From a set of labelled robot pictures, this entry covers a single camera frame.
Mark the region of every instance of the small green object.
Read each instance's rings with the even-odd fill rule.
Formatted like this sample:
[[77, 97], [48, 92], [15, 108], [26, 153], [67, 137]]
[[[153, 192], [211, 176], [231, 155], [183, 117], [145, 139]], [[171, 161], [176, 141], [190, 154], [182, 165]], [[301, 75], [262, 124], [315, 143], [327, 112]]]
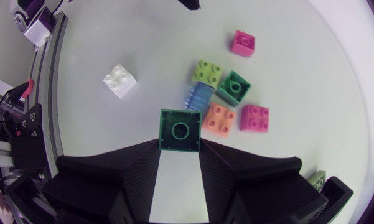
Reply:
[[312, 177], [308, 179], [308, 182], [318, 191], [320, 192], [326, 182], [326, 172], [325, 171], [318, 171]]
[[222, 77], [223, 68], [213, 63], [200, 60], [192, 76], [193, 82], [201, 82], [214, 89], [217, 89], [218, 83]]
[[201, 111], [161, 109], [159, 149], [199, 152]]
[[219, 84], [216, 95], [231, 106], [241, 103], [250, 88], [250, 83], [240, 77], [236, 72], [230, 74]]

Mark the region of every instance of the screw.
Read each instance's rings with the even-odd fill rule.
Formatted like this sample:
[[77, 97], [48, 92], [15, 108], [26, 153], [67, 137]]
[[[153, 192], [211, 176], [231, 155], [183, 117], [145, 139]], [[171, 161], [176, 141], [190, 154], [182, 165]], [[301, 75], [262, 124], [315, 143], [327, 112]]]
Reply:
[[44, 180], [44, 174], [42, 172], [39, 172], [37, 176], [40, 178], [40, 180]]
[[30, 114], [30, 119], [32, 120], [32, 122], [35, 121], [35, 119], [36, 119], [36, 114], [35, 114], [34, 112]]

